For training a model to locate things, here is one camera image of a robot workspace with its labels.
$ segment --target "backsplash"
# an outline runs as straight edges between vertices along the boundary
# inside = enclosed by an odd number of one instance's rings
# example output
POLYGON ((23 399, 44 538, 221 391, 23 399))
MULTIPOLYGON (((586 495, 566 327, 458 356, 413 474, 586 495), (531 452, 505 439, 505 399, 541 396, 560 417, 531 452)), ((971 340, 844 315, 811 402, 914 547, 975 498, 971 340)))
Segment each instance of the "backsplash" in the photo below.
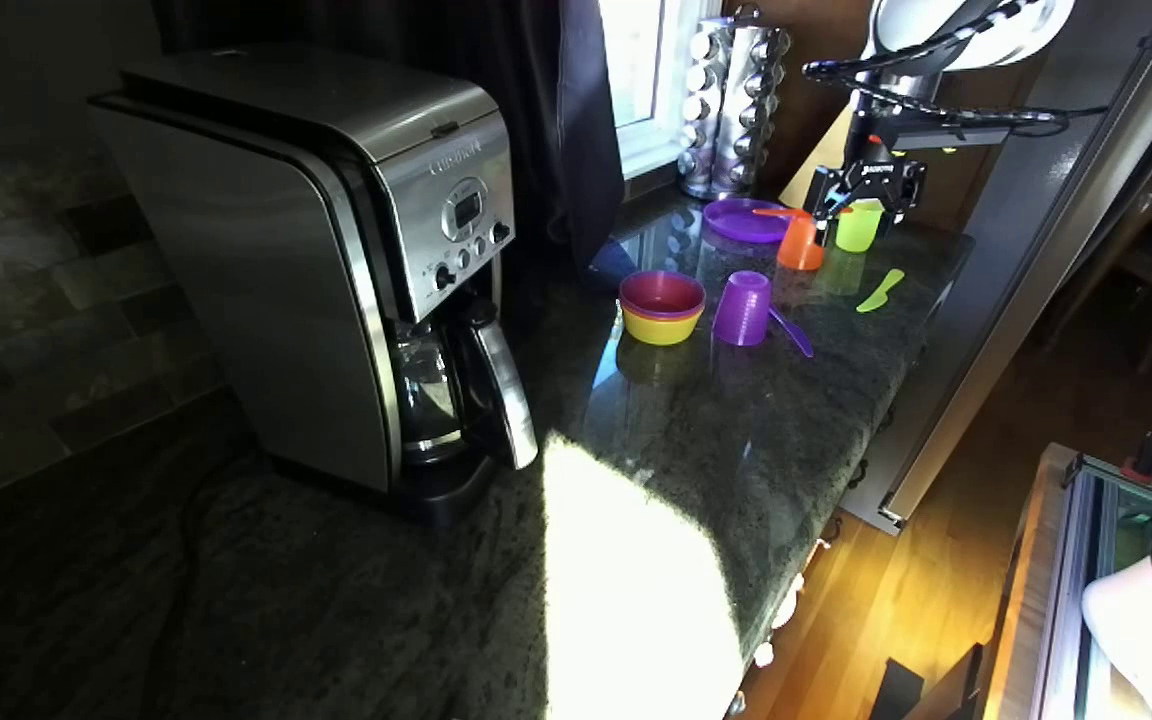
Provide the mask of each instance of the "backsplash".
POLYGON ((224 387, 103 156, 0 159, 0 489, 224 387))

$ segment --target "wooden floor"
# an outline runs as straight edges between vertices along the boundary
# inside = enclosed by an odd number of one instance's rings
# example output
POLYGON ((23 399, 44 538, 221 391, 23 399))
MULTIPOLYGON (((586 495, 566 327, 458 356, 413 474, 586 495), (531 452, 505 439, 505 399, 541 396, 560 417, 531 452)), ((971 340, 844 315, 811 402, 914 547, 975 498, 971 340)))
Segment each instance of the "wooden floor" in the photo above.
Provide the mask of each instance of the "wooden floor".
POLYGON ((778 665, 748 672, 748 720, 867 720, 887 661, 936 681, 990 639, 1044 445, 1120 458, 1152 427, 1152 373, 1131 373, 1117 313, 1104 293, 1055 351, 1015 356, 905 535, 844 517, 778 665))

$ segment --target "stainless steel coffee maker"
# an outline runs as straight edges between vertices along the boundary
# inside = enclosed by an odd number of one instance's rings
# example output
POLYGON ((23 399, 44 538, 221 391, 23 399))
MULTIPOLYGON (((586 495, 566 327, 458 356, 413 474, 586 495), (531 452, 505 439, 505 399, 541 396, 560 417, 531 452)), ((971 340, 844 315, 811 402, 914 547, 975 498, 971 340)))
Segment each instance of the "stainless steel coffee maker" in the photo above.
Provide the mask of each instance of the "stainless steel coffee maker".
POLYGON ((424 512, 537 458, 493 307, 517 231, 490 90, 279 45, 92 104, 273 456, 424 512))

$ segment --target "dark granite countertop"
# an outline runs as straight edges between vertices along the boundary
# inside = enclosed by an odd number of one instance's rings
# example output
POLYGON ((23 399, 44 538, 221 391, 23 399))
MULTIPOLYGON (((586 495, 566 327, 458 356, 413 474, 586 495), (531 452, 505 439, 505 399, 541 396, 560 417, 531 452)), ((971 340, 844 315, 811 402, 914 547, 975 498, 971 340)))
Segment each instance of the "dark granite countertop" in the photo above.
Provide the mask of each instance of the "dark granite countertop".
POLYGON ((782 274, 811 361, 706 325, 639 348, 610 282, 551 282, 517 335, 545 456, 451 529, 279 474, 230 399, 54 470, 0 498, 0 714, 712 720, 943 274, 914 231, 782 274), (894 263, 894 305, 857 315, 894 263))

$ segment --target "cord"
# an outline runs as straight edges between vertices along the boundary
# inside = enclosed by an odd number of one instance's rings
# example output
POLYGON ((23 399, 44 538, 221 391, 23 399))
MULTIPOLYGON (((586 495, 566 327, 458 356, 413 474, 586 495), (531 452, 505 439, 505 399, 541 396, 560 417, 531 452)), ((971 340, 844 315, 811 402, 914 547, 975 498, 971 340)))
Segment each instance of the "cord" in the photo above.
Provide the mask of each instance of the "cord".
POLYGON ((1030 0, 1000 0, 990 13, 943 29, 920 45, 895 49, 895 50, 878 50, 864 59, 808 59, 805 75, 820 78, 820 85, 842 85, 848 90, 864 90, 878 95, 879 104, 895 107, 895 116, 918 116, 918 119, 932 119, 943 132, 967 132, 967 129, 1004 129, 1007 135, 1059 135, 1073 119, 1080 116, 1100 116, 1109 111, 1104 104, 1097 107, 997 107, 997 111, 979 111, 979 107, 943 107, 943 104, 925 104, 914 95, 895 95, 887 87, 871 87, 864 72, 887 69, 887 62, 905 62, 905 59, 920 59, 943 45, 967 45, 971 36, 990 31, 997 21, 1007 21, 1024 7, 1030 0))
POLYGON ((204 553, 204 517, 213 498, 221 495, 221 484, 253 470, 253 458, 238 458, 230 467, 208 470, 190 489, 176 517, 176 538, 180 538, 180 570, 170 594, 170 610, 154 634, 149 661, 144 661, 144 688, 141 688, 141 720, 170 714, 173 706, 173 648, 180 639, 183 614, 197 598, 200 578, 200 553, 204 553))

